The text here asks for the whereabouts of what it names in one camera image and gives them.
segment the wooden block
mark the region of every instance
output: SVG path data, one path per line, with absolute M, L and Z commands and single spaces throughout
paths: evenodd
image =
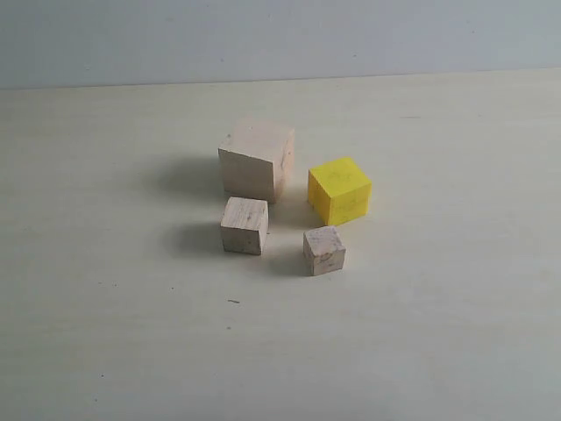
M 275 203 L 295 160 L 295 131 L 251 118 L 240 121 L 218 148 L 224 190 Z
M 335 226 L 322 226 L 304 233 L 304 256 L 312 275 L 343 268 L 345 248 Z
M 224 250 L 261 254 L 268 227 L 269 211 L 266 201 L 231 197 L 220 222 Z
M 327 225 L 340 225 L 368 212 L 372 182 L 351 158 L 310 169 L 308 201 Z

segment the light wood block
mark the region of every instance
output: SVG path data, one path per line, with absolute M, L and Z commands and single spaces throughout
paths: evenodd
M 246 118 L 218 148 L 224 190 L 275 203 L 295 160 L 295 131 L 277 123 Z
M 304 233 L 304 256 L 312 275 L 342 269 L 345 251 L 335 226 L 322 226 Z
M 269 212 L 266 201 L 231 197 L 220 223 L 224 250 L 261 254 L 268 226 Z
M 327 225 L 340 225 L 368 212 L 372 182 L 351 158 L 310 169 L 308 201 Z

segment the unpainted wooden block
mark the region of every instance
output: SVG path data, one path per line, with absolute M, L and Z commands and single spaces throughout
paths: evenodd
M 268 226 L 269 211 L 266 201 L 231 197 L 220 222 L 224 250 L 261 254 Z
M 295 131 L 246 118 L 218 148 L 224 190 L 235 196 L 275 203 L 295 160 Z
M 304 256 L 312 275 L 342 269 L 345 251 L 335 226 L 322 226 L 304 233 Z
M 372 182 L 351 158 L 310 169 L 308 201 L 327 225 L 340 225 L 368 212 Z

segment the small wooden cube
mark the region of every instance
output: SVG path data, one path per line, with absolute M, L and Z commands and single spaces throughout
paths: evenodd
M 220 222 L 224 250 L 261 254 L 268 227 L 269 211 L 266 201 L 231 197 Z
M 240 121 L 218 148 L 224 190 L 275 203 L 295 160 L 295 131 L 251 118 Z
M 345 250 L 335 226 L 322 226 L 304 233 L 304 256 L 312 275 L 342 269 Z
M 372 182 L 351 158 L 310 169 L 308 201 L 327 225 L 340 225 L 368 212 Z

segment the yellow cube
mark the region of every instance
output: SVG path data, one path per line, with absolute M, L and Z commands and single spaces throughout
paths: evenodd
M 310 169 L 308 202 L 327 225 L 340 225 L 368 212 L 372 182 L 351 158 Z

